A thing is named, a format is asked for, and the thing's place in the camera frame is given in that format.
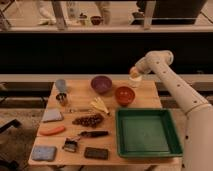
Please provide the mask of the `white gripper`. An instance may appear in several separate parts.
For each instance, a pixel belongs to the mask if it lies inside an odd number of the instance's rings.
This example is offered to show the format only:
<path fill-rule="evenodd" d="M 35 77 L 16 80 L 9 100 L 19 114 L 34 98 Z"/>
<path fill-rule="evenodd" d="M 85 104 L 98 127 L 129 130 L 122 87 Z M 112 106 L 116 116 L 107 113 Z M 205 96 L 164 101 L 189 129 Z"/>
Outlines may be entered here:
<path fill-rule="evenodd" d="M 151 69 L 148 66 L 145 58 L 141 58 L 139 61 L 137 61 L 136 64 L 130 69 L 130 71 L 131 70 L 137 70 L 140 75 L 148 74 L 151 72 Z"/>

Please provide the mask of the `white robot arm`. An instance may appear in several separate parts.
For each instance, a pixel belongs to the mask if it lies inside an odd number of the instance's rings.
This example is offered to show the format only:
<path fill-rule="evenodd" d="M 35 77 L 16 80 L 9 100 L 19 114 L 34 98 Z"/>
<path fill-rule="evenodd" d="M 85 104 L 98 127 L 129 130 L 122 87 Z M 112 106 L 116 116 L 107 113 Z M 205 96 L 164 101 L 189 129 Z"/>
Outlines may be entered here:
<path fill-rule="evenodd" d="M 153 71 L 187 117 L 181 171 L 213 171 L 213 105 L 171 68 L 170 50 L 149 51 L 130 69 L 130 76 Z"/>

